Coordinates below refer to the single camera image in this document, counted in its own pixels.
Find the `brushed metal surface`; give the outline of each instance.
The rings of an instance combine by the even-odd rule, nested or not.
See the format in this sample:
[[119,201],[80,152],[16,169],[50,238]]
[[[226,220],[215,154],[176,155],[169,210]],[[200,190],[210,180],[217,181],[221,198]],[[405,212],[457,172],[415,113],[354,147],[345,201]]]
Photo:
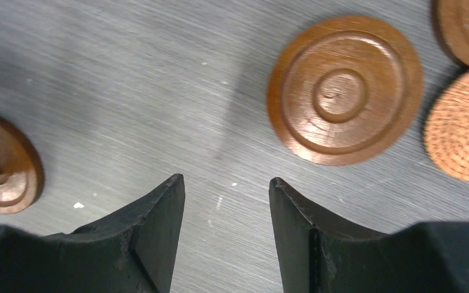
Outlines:
[[[276,138],[265,91],[288,42],[346,14],[388,21],[413,42],[424,102],[380,156],[323,167]],[[39,201],[0,223],[70,232],[180,172],[172,291],[280,292],[267,195],[275,176],[379,231],[469,220],[469,183],[437,170],[421,143],[429,105],[459,71],[425,0],[0,0],[0,116],[29,136],[46,170]]]

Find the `brown wooden disc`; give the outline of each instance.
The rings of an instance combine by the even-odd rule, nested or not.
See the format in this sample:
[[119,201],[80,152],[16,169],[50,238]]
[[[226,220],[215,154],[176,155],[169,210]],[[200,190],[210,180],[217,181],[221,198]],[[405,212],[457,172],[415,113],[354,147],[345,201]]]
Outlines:
[[423,73],[409,41],[367,16],[323,21],[283,51],[267,110],[280,140],[323,165],[361,162],[393,144],[421,102]]
[[40,195],[43,182],[34,147],[17,128],[0,119],[0,213],[26,209]]
[[452,84],[432,108],[424,141],[438,168],[469,181],[469,72]]
[[434,27],[443,49],[469,66],[469,0],[433,0]]

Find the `black object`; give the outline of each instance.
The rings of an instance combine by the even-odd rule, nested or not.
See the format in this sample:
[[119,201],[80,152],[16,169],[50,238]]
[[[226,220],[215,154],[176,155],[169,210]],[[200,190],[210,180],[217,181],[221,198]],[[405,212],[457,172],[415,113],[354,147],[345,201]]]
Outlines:
[[0,225],[0,293],[170,292],[184,179],[71,234],[34,236]]
[[388,236],[281,178],[269,196],[285,293],[469,292],[469,223],[419,223]]

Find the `raised center circle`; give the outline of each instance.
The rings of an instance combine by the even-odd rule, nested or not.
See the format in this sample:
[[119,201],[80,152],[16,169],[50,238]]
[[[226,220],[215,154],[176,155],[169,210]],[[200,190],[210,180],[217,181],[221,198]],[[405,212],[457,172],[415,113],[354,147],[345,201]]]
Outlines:
[[362,76],[351,69],[333,70],[319,79],[314,90],[314,108],[332,123],[353,119],[364,108],[368,89]]

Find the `white speck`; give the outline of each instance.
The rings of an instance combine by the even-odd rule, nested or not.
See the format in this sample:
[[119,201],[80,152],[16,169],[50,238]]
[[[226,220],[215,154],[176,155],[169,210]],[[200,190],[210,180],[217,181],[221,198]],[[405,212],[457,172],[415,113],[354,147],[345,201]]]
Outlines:
[[219,196],[219,201],[217,201],[217,209],[220,209],[220,205],[222,204],[223,196]]

